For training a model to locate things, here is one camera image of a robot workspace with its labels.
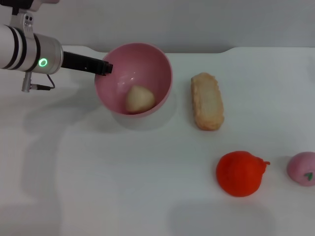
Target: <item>bread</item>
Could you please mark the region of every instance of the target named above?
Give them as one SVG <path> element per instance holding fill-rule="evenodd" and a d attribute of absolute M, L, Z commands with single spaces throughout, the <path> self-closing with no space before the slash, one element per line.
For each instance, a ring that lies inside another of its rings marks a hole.
<path fill-rule="evenodd" d="M 154 107 L 154 94 L 145 87 L 134 85 L 126 97 L 126 110 L 132 114 L 142 113 Z"/>
<path fill-rule="evenodd" d="M 193 115 L 202 130 L 217 130 L 221 127 L 223 103 L 218 82 L 208 73 L 200 73 L 191 79 Z"/>

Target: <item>green led light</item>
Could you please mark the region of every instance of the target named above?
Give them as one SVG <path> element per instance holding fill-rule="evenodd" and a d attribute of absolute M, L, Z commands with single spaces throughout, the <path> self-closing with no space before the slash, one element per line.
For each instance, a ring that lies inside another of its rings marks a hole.
<path fill-rule="evenodd" d="M 48 64 L 48 60 L 46 58 L 40 59 L 39 62 L 38 62 L 38 65 L 40 67 L 47 66 L 47 64 Z"/>

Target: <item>metal bracket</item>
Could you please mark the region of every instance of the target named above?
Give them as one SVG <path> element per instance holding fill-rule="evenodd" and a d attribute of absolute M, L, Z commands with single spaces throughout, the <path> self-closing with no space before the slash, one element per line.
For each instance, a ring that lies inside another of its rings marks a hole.
<path fill-rule="evenodd" d="M 10 26 L 19 28 L 23 31 L 26 38 L 34 39 L 33 33 L 34 16 L 26 10 L 20 9 L 19 13 L 11 16 Z M 26 72 L 23 79 L 22 91 L 30 92 L 32 73 Z"/>

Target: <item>plastic food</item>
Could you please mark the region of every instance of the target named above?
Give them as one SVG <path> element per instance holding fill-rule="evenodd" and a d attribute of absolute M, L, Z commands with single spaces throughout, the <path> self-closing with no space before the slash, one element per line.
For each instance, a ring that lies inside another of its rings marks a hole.
<path fill-rule="evenodd" d="M 247 151 L 224 155 L 217 165 L 217 180 L 221 188 L 234 197 L 245 197 L 257 191 L 262 175 L 270 162 Z"/>
<path fill-rule="evenodd" d="M 315 185 L 315 153 L 306 151 L 292 157 L 287 166 L 287 173 L 300 185 Z"/>
<path fill-rule="evenodd" d="M 218 82 L 208 73 L 200 73 L 191 79 L 193 115 L 201 130 L 217 130 L 221 127 L 223 102 Z"/>
<path fill-rule="evenodd" d="M 156 100 L 153 93 L 142 86 L 132 86 L 126 98 L 126 110 L 130 113 L 141 113 L 154 107 Z"/>

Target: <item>fake fruit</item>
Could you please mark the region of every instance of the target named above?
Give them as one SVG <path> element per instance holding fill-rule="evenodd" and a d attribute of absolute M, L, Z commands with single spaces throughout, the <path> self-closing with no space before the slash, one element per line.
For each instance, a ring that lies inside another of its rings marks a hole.
<path fill-rule="evenodd" d="M 221 188 L 234 197 L 245 197 L 257 191 L 262 175 L 270 162 L 247 151 L 234 151 L 224 155 L 216 169 Z"/>
<path fill-rule="evenodd" d="M 156 99 L 153 93 L 142 86 L 132 86 L 126 97 L 126 110 L 130 113 L 142 113 L 154 107 Z"/>
<path fill-rule="evenodd" d="M 300 185 L 315 185 L 315 153 L 306 151 L 292 157 L 287 166 L 287 173 Z"/>

